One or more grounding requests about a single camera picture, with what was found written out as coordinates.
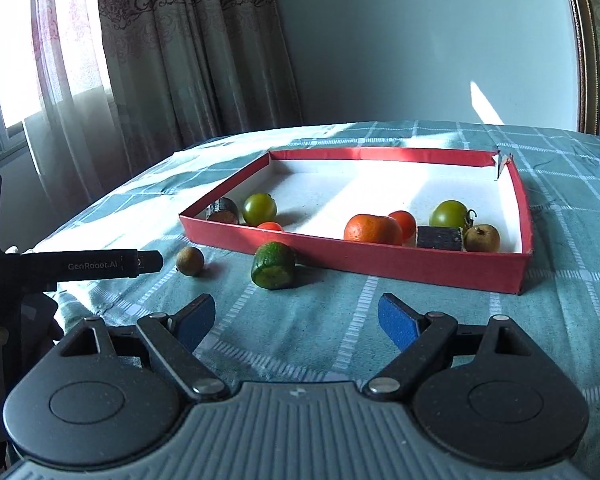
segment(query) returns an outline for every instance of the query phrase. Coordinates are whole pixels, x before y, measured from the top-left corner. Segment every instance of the tablecloth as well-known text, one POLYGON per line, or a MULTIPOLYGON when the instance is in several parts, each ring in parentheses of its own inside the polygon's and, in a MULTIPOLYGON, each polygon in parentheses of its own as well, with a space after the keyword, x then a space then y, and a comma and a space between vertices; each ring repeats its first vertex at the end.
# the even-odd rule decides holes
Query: tablecloth
POLYGON ((83 316, 131 324, 149 312, 172 314, 203 292, 216 301, 216 325, 197 357, 236 387, 240 380, 362 385, 397 355, 378 326, 380 295, 392 292, 421 312, 460 323, 511 316, 581 389, 590 424, 574 458, 600 479, 600 140, 563 130, 404 121, 307 126, 222 138, 177 152, 109 193, 35 251, 159 250, 164 268, 136 279, 61 283, 51 296, 66 330, 83 316), (269 149, 411 146, 511 153, 534 224, 534 256, 519 296, 305 269, 297 288, 259 289, 252 257, 200 247, 202 276, 175 269, 190 242, 178 219, 222 179, 269 149))

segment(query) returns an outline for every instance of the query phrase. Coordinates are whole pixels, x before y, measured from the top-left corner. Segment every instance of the green tomato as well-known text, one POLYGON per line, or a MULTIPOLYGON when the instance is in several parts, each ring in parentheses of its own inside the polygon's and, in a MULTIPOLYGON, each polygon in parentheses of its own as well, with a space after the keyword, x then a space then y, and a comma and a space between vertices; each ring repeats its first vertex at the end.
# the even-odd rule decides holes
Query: green tomato
POLYGON ((445 200, 440 203, 437 208, 431 213, 429 225, 437 227, 459 227, 462 232, 465 232, 474 220, 470 213, 474 213, 473 209, 467 209, 462 202, 458 200, 445 200))
POLYGON ((278 212, 275 200, 266 193, 251 195, 244 202, 242 216, 248 225, 257 227, 264 222, 271 222, 278 212))

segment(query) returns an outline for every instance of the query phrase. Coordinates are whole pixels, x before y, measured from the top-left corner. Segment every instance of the gray ribbed surface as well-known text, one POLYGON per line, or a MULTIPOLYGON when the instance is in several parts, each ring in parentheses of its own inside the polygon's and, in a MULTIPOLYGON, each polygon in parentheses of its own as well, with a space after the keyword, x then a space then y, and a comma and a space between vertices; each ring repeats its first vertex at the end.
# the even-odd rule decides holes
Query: gray ribbed surface
MULTIPOLYGON (((10 480, 72 480, 26 463, 10 480)), ((531 473, 465 465, 423 439, 397 404, 353 383, 245 383, 222 403, 197 406, 170 442, 90 480, 586 480, 567 463, 531 473)))

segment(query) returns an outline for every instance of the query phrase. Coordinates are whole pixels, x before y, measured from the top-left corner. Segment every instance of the curtain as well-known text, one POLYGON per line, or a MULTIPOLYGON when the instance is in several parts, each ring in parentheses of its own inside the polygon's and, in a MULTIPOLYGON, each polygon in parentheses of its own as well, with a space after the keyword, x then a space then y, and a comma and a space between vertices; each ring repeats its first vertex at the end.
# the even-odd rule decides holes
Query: curtain
POLYGON ((98 0, 132 170, 206 139, 302 123, 274 0, 98 0))
POLYGON ((23 120, 40 181, 67 221, 132 176, 97 0, 30 0, 41 110, 23 120))

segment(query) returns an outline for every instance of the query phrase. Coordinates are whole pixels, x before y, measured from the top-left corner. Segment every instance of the gold ornate frame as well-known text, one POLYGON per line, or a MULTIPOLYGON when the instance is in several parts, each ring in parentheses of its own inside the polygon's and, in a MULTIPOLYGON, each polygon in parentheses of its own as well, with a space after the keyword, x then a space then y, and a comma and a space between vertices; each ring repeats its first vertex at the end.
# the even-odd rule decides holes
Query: gold ornate frame
POLYGON ((578 131, 599 133, 599 68, 590 0, 570 0, 578 51, 578 131))

